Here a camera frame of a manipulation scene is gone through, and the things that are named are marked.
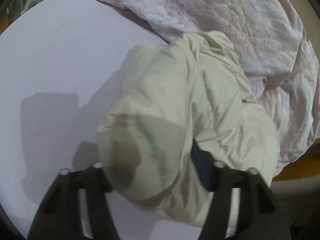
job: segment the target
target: pink cloth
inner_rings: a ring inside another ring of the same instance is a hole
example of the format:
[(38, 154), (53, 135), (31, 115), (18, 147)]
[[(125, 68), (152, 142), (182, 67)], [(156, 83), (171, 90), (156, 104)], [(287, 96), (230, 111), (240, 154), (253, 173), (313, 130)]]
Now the pink cloth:
[(314, 142), (319, 126), (319, 62), (289, 0), (100, 0), (130, 9), (170, 41), (218, 30), (235, 46), (259, 103), (280, 133), (275, 175)]

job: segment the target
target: white tabletop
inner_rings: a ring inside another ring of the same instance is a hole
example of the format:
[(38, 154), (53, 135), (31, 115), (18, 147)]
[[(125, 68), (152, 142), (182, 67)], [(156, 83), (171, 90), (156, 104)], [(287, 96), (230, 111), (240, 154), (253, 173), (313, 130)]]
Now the white tabletop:
[[(0, 203), (24, 236), (58, 172), (98, 160), (95, 131), (139, 43), (164, 41), (95, 0), (45, 0), (0, 36)], [(199, 228), (144, 213), (117, 193), (108, 199), (122, 240), (199, 236)]]

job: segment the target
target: crumpled garment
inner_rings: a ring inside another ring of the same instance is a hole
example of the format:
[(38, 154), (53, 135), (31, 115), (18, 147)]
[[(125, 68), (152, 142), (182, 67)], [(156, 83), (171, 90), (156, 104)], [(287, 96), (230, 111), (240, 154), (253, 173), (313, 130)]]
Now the crumpled garment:
[[(270, 186), (279, 134), (223, 33), (136, 45), (123, 68), (123, 95), (96, 139), (105, 175), (120, 194), (164, 218), (202, 227), (212, 192), (190, 158), (193, 138), (233, 169), (257, 168)], [(229, 226), (238, 201), (233, 191)]]
[(289, 0), (99, 0), (130, 9), (164, 39), (218, 30), (234, 44), (255, 98), (280, 133), (275, 175), (314, 142), (319, 63)]

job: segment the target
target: tie-dye cloth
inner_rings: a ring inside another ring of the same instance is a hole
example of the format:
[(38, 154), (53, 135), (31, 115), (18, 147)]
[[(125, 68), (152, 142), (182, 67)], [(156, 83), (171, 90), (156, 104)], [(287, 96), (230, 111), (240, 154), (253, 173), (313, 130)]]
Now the tie-dye cloth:
[(289, 0), (99, 0), (130, 9), (164, 39), (218, 30), (232, 41), (259, 103), (280, 133), (275, 175), (301, 157), (319, 126), (319, 62)]

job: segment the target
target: metal screw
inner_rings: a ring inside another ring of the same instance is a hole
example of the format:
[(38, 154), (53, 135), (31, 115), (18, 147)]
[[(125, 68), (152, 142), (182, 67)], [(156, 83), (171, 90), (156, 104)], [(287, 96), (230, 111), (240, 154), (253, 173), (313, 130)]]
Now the metal screw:
[(224, 167), (226, 166), (225, 163), (222, 162), (222, 161), (215, 161), (215, 162), (213, 163), (213, 165), (216, 166), (216, 167), (218, 167), (218, 168), (224, 168)]
[(70, 170), (70, 169), (67, 169), (67, 168), (62, 169), (62, 170), (60, 171), (60, 175), (64, 176), (64, 175), (69, 174), (69, 172), (71, 172), (71, 170)]
[(95, 162), (94, 164), (92, 164), (92, 167), (96, 169), (102, 168), (102, 162)]
[(257, 175), (259, 172), (256, 168), (249, 168), (248, 169), (248, 172), (250, 172), (252, 175)]

